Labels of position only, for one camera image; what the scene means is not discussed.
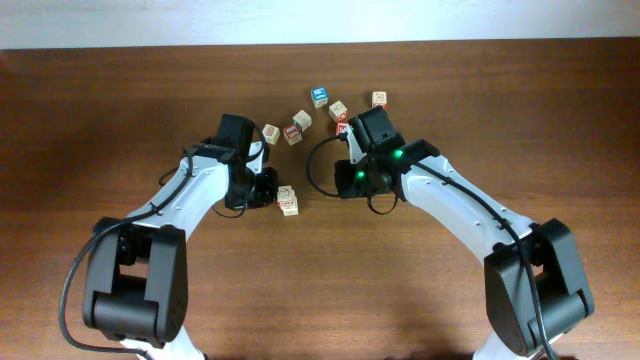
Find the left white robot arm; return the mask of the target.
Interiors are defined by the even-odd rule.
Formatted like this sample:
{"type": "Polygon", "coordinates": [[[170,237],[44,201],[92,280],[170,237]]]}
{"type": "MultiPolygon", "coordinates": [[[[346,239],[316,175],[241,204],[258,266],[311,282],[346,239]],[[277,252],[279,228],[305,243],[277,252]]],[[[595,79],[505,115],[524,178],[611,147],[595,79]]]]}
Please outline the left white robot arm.
{"type": "Polygon", "coordinates": [[[123,219],[104,217],[81,254],[88,260],[82,317],[116,342],[110,352],[140,359],[203,359],[184,320],[186,244],[218,202],[233,217],[276,199],[266,141],[246,117],[225,114],[215,136],[186,148],[168,182],[123,219]]]}

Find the green N wooden block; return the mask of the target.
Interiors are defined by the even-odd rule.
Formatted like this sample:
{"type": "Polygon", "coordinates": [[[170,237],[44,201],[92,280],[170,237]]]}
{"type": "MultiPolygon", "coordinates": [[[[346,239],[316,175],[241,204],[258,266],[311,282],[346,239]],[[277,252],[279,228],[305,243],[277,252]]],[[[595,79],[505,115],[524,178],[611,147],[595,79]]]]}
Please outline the green N wooden block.
{"type": "Polygon", "coordinates": [[[291,197],[279,203],[284,216],[294,216],[299,214],[299,207],[296,197],[291,197]]]}

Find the number 2 wooden block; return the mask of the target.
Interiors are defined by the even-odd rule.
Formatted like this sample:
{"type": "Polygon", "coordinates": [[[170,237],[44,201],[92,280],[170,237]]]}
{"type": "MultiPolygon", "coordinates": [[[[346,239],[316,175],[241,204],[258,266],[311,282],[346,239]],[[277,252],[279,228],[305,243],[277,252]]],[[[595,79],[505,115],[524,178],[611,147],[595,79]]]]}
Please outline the number 2 wooden block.
{"type": "Polygon", "coordinates": [[[295,191],[290,185],[279,186],[277,192],[277,203],[280,208],[292,206],[295,201],[295,191]]]}

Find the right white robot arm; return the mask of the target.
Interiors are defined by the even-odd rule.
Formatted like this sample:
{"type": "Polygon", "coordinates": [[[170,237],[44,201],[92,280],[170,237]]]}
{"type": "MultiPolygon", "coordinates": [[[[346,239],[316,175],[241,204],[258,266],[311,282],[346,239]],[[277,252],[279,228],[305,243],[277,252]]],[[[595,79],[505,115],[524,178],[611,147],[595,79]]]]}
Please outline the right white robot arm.
{"type": "Polygon", "coordinates": [[[337,137],[349,150],[335,164],[340,198],[392,194],[434,217],[482,263],[492,332],[474,358],[552,358],[551,343],[594,313],[564,223],[537,223],[492,199],[426,140],[406,142],[382,107],[352,118],[337,137]]]}

